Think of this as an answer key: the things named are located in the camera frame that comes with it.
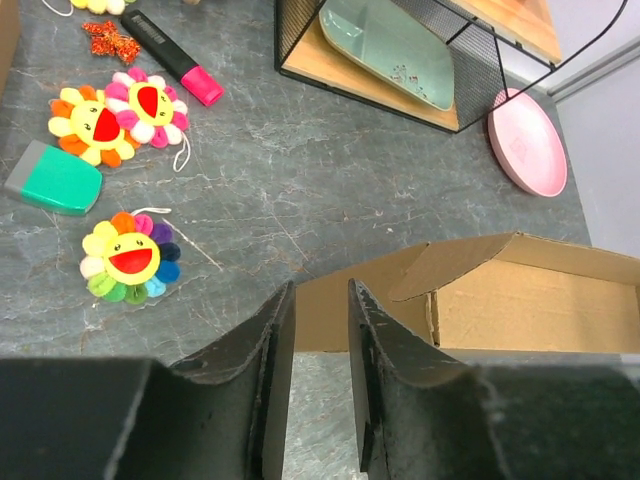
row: glitter hair clip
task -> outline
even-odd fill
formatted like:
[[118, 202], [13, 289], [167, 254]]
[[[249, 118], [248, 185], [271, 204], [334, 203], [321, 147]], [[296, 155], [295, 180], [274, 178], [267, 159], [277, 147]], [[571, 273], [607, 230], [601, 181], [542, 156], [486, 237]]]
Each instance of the glitter hair clip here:
[[121, 35], [111, 21], [84, 23], [82, 29], [91, 36], [91, 53], [117, 56], [125, 65], [130, 65], [140, 53], [140, 44], [133, 38]]

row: cardboard flap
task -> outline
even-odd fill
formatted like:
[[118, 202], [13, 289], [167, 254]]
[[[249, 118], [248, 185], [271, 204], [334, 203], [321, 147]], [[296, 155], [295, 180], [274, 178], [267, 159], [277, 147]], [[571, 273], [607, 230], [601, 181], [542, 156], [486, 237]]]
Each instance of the cardboard flap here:
[[425, 321], [425, 302], [392, 302], [388, 293], [426, 248], [415, 245], [368, 262], [338, 270], [296, 289], [296, 351], [349, 351], [349, 280], [364, 283], [382, 307], [425, 341], [432, 341]]
[[20, 37], [18, 0], [0, 0], [0, 98]]
[[598, 248], [518, 234], [497, 259], [609, 282], [640, 285], [640, 259]]
[[389, 292], [395, 302], [424, 295], [453, 282], [491, 260], [517, 235], [502, 233], [432, 243]]

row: pink round dish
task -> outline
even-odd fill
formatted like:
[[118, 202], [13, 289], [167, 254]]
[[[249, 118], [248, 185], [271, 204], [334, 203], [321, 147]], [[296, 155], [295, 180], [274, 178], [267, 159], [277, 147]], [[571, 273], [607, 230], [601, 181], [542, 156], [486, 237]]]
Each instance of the pink round dish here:
[[[510, 88], [509, 96], [518, 93]], [[498, 94], [495, 105], [504, 101]], [[489, 138], [498, 162], [523, 190], [543, 197], [559, 195], [567, 183], [567, 159], [558, 132], [526, 93], [489, 115]]]

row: gray marble countertop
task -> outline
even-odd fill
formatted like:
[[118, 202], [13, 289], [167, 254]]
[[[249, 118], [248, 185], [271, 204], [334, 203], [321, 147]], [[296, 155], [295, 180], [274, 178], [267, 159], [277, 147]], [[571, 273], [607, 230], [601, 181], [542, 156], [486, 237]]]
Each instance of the gray marble countertop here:
[[[172, 362], [247, 318], [290, 278], [418, 242], [516, 229], [589, 242], [573, 177], [555, 199], [523, 193], [493, 159], [483, 125], [449, 135], [277, 74], [271, 2], [136, 6], [227, 93], [206, 109], [178, 89], [190, 108], [189, 165], [174, 174], [177, 149], [142, 149], [105, 171], [86, 217], [0, 196], [1, 354]], [[91, 19], [22, 2], [0, 109], [0, 181], [32, 139], [55, 144], [48, 102], [62, 87], [104, 87], [123, 69], [90, 55], [80, 26]], [[136, 64], [162, 73], [144, 52]], [[555, 120], [549, 100], [541, 102]], [[184, 236], [181, 281], [144, 306], [95, 302], [78, 271], [83, 236], [117, 211], [147, 206], [173, 209], [167, 218]], [[346, 355], [296, 356], [284, 478], [360, 478], [351, 402]]]

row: pink highlighter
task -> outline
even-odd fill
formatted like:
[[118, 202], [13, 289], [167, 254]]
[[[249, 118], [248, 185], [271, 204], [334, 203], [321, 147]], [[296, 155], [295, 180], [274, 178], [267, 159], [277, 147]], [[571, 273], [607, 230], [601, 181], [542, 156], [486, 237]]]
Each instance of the pink highlighter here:
[[211, 75], [185, 53], [140, 10], [127, 10], [120, 23], [184, 88], [210, 107], [224, 95]]

